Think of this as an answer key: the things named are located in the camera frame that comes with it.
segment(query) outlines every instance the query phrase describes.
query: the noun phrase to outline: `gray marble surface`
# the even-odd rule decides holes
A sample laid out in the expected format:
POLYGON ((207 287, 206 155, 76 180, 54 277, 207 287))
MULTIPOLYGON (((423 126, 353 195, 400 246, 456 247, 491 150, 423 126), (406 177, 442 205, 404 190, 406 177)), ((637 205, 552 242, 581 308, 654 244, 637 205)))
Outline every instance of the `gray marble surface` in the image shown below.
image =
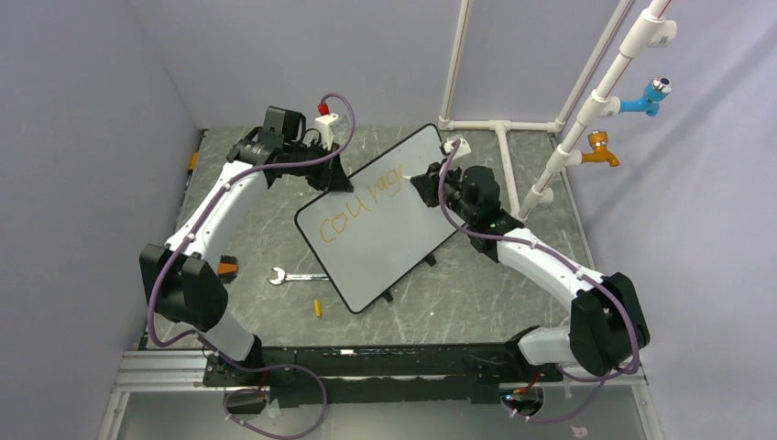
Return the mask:
MULTIPOLYGON (((418 127, 361 126, 343 155, 349 173, 392 147, 418 127)), ((211 129, 201 144, 181 219, 186 219, 204 198, 224 164, 226 151, 249 128, 211 129)), ((464 137, 473 154, 464 166, 491 167, 502 187, 507 206, 504 174, 497 137, 489 131, 443 132, 443 139, 464 137)), ((519 196, 528 191, 552 152, 548 135, 508 133, 519 196)), ((555 201, 532 211, 528 226, 543 241, 567 257, 585 261, 568 191, 557 179, 555 201)), ((227 284, 229 309, 265 345, 368 345, 439 344, 505 341, 530 325, 554 326, 567 312, 549 293, 513 269, 498 265, 474 251, 465 236, 457 234, 435 252, 437 265, 418 265, 394 286, 394 302, 375 302, 360 314, 349 313, 331 284, 267 283, 272 268, 288 272, 320 272, 321 266, 294 225, 294 214, 316 192, 303 178, 286 176, 257 201, 238 227, 227 255, 238 258, 240 271, 227 284), (313 300, 323 305, 316 318, 313 300)), ((168 338, 183 327, 158 317, 159 334, 168 338)), ((197 347, 184 338, 176 347, 197 347)))

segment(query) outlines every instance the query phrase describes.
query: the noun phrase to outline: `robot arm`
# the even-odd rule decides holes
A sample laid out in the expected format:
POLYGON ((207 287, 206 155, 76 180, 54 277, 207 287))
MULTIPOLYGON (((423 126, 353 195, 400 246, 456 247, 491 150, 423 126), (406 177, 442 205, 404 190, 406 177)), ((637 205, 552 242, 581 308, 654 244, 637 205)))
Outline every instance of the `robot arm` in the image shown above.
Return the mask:
MULTIPOLYGON (((342 119, 333 114, 321 116, 316 120, 316 128, 321 133, 333 120, 339 123, 342 119)), ((283 174, 305 177, 312 188, 320 191, 354 190, 339 156, 299 166, 300 162, 331 154, 336 145, 332 130, 324 132, 330 136, 303 144, 304 116, 277 107, 268 108, 264 126, 252 130, 230 149, 215 185, 183 227, 164 247, 147 245, 140 255, 149 304, 155 283, 163 278, 155 311, 172 322, 191 325, 210 345, 247 368, 262 366, 261 340, 227 310, 228 295, 214 268, 240 220, 283 174), (258 165, 268 164, 273 167, 250 172, 258 165), (182 250, 165 271, 176 253, 173 249, 182 250)))
MULTIPOLYGON (((450 150, 450 145, 443 147, 443 151, 450 150)), ((440 204, 437 189, 443 163, 433 163, 424 174, 410 178, 427 206, 440 204)), ((443 196, 448 209, 461 217, 473 233, 470 242, 478 252, 523 273, 570 311, 569 325, 534 326, 513 336, 506 347, 512 368, 531 372, 543 364, 575 363, 595 376, 603 376, 631 355, 622 317, 588 280, 605 286, 623 305, 639 348, 650 342, 631 281, 620 273, 605 276, 586 268, 543 243, 501 209, 499 187, 491 169, 474 166, 449 171, 443 182, 443 196)))

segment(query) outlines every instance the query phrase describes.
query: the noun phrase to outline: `black bracket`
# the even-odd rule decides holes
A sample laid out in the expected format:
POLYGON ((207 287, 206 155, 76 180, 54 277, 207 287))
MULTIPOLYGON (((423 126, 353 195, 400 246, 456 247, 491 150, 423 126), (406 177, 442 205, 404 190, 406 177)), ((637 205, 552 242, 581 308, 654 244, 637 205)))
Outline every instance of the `black bracket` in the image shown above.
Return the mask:
POLYGON ((434 254, 430 252, 426 257, 423 258, 423 261, 429 265, 430 268, 433 268, 435 264, 437 264, 437 258, 434 257, 434 254))
POLYGON ((384 290, 383 293, 380 294, 380 297, 386 300, 386 303, 393 303, 394 302, 394 295, 391 294, 391 288, 384 290))
MULTIPOLYGON (((262 358, 266 367, 296 363, 294 352, 289 350, 265 352, 262 358)), ((294 368, 274 369, 268 373, 264 383, 270 387, 288 387, 294 381, 296 371, 294 368)), ((205 365, 202 385, 205 387, 256 387, 263 375, 264 373, 241 373, 224 362, 223 359, 210 355, 208 363, 205 365)))

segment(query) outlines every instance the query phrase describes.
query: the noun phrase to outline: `orange object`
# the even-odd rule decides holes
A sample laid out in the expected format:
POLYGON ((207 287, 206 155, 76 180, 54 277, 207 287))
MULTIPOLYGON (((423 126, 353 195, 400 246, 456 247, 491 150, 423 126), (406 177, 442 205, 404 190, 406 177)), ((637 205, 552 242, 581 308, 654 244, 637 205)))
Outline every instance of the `orange object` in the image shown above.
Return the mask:
POLYGON ((607 150, 606 131, 592 131, 588 135, 588 145, 594 149, 594 152, 583 153, 583 162, 607 162, 610 167, 620 165, 618 158, 607 150))
POLYGON ((237 265, 232 263, 219 263, 218 275, 237 272, 237 265))
POLYGON ((194 154, 192 154, 192 158, 189 159, 189 171, 194 171, 194 167, 197 166, 197 157, 200 156, 200 153, 197 151, 194 151, 194 154))

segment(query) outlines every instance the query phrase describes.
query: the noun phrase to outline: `white wall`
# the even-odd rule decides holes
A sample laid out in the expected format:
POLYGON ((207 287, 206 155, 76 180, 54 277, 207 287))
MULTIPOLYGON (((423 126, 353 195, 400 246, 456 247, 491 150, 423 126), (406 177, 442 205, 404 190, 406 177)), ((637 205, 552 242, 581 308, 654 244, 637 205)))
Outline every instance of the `white wall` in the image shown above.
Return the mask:
POLYGON ((451 118, 553 121, 617 5, 472 0, 451 118))
POLYGON ((0 426, 94 438, 197 131, 123 0, 0 5, 0 426))
POLYGON ((317 116, 339 92, 359 124, 439 115, 458 0, 131 0, 200 127, 317 116))
POLYGON ((774 4, 678 1, 667 17, 677 40, 647 49, 614 94, 638 97, 656 74, 674 91, 655 118, 590 127, 609 132, 621 165, 573 169, 575 199, 597 264, 640 291, 652 333, 643 358, 668 438, 774 438, 774 4))

